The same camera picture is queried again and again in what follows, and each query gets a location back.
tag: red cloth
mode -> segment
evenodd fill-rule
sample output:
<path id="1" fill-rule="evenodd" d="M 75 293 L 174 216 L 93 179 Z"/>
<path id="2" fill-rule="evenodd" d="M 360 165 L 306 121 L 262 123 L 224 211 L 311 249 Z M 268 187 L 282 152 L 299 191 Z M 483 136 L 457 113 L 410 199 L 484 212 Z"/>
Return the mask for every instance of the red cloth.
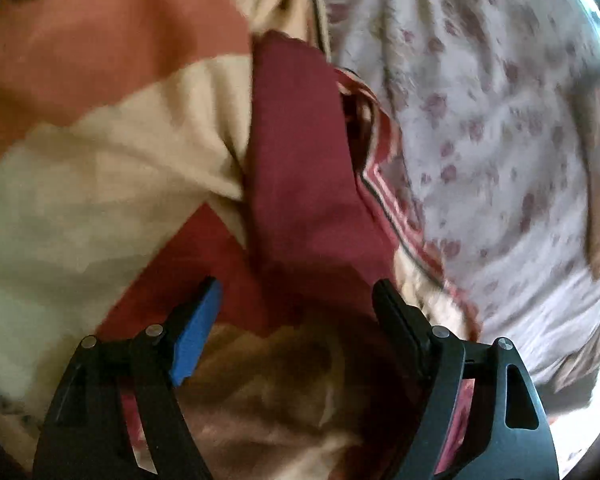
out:
<path id="1" fill-rule="evenodd" d="M 369 480 L 416 425 L 371 303 L 372 285 L 393 277 L 397 247 L 358 194 L 340 94 L 323 54 L 268 32 L 253 62 L 246 187 L 254 260 L 279 301 L 320 308 L 368 342 L 369 352 L 384 350 L 363 421 L 365 445 L 332 475 Z"/>

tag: bedsheet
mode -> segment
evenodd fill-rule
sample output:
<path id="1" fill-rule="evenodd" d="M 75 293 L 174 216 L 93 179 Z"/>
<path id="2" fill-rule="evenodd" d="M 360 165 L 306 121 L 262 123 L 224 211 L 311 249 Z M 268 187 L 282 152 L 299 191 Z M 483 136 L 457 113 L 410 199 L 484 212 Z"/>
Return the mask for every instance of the bedsheet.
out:
<path id="1" fill-rule="evenodd" d="M 596 340 L 600 280 L 569 99 L 600 42 L 579 1 L 326 3 L 333 60 L 394 112 L 404 192 L 477 304 L 482 340 L 512 338 L 538 383 L 586 372 L 571 361 Z"/>

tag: blue gripper pad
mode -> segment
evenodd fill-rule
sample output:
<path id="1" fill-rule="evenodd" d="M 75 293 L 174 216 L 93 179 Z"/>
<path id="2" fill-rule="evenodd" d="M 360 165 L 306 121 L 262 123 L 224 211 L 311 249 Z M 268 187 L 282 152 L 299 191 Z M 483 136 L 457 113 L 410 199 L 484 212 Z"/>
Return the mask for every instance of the blue gripper pad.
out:
<path id="1" fill-rule="evenodd" d="M 173 386 L 180 386 L 196 369 L 221 303 L 222 285 L 214 280 L 173 346 L 173 364 L 170 370 Z"/>

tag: red stripe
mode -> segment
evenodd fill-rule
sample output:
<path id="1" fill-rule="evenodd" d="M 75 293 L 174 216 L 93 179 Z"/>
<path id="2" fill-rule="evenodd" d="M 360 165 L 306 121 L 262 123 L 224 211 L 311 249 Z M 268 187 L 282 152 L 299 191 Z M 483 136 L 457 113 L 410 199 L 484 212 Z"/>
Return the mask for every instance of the red stripe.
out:
<path id="1" fill-rule="evenodd" d="M 205 276 L 222 283 L 218 322 L 259 335 L 294 324 L 291 309 L 266 308 L 246 252 L 205 204 L 127 289 L 100 325 L 98 336 L 103 340 L 131 338 L 151 323 L 163 322 L 175 306 L 193 297 Z"/>

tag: striped fabric edge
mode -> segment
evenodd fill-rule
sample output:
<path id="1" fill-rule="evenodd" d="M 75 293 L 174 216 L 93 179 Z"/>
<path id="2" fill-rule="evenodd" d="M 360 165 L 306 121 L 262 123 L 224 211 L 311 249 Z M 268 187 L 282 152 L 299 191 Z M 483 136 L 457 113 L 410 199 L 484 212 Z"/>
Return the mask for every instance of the striped fabric edge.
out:
<path id="1" fill-rule="evenodd" d="M 334 70 L 340 93 L 362 95 L 366 98 L 368 106 L 368 116 L 365 116 L 370 127 L 368 151 L 364 166 L 356 168 L 358 176 L 384 213 L 404 251 L 432 282 L 458 304 L 468 318 L 472 339 L 477 339 L 480 333 L 477 307 L 467 300 L 464 290 L 445 277 L 439 253 L 427 247 L 413 200 L 407 200 L 406 207 L 401 206 L 397 196 L 391 190 L 389 182 L 381 174 L 379 165 L 382 162 L 396 156 L 402 157 L 400 127 L 386 113 L 373 91 L 356 73 L 338 67 L 335 67 Z"/>

